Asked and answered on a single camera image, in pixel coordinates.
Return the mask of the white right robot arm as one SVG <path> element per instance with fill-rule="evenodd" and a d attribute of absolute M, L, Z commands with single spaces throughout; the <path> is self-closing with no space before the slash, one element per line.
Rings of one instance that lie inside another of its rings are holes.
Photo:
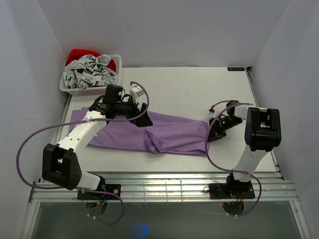
<path fill-rule="evenodd" d="M 225 183 L 208 186 L 211 199 L 254 199 L 252 174 L 264 156 L 278 147 L 282 140 L 280 111 L 260 108 L 249 103 L 227 101 L 223 113 L 209 120 L 207 141 L 213 142 L 226 136 L 227 130 L 245 123 L 245 149 L 234 167 L 229 171 Z"/>

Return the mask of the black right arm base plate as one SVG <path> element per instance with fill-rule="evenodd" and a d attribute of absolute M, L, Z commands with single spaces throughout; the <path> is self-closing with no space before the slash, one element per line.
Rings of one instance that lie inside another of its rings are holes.
<path fill-rule="evenodd" d="M 210 199 L 239 199 L 242 196 L 244 199 L 255 199 L 252 184 L 246 188 L 230 188 L 226 183 L 212 183 L 208 187 Z"/>

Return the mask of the purple trousers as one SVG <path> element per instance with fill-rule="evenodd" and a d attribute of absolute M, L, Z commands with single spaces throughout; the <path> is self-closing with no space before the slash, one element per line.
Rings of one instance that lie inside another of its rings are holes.
<path fill-rule="evenodd" d="M 137 127 L 130 122 L 110 122 L 90 141 L 97 148 L 205 155 L 207 123 L 183 117 L 148 111 L 153 122 L 149 127 Z"/>

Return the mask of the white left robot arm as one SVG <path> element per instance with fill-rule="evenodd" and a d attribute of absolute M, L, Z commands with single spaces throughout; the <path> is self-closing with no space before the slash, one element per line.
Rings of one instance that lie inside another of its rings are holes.
<path fill-rule="evenodd" d="M 88 108 L 82 120 L 74 122 L 73 129 L 56 144 L 48 144 L 43 150 L 42 178 L 62 188 L 87 189 L 89 194 L 100 199 L 106 193 L 104 180 L 94 173 L 83 171 L 78 161 L 89 142 L 108 123 L 130 122 L 137 127 L 151 126 L 148 116 L 149 102 L 139 104 L 138 99 L 147 95 L 137 82 L 131 82 L 128 94 L 122 86 L 110 84 L 105 93 L 98 96 Z"/>

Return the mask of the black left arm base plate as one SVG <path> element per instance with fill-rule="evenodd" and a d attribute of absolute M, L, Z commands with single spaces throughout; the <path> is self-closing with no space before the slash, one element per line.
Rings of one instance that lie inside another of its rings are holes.
<path fill-rule="evenodd" d="M 99 186 L 96 191 L 101 191 L 101 192 L 107 192 L 107 193 L 112 193 L 117 195 L 118 197 L 121 196 L 121 184 L 105 184 L 102 186 Z M 102 193 L 92 193 L 92 192 L 87 192 L 83 190 L 79 190 L 77 193 L 78 200 L 116 200 L 117 198 L 109 195 L 109 194 L 102 194 Z"/>

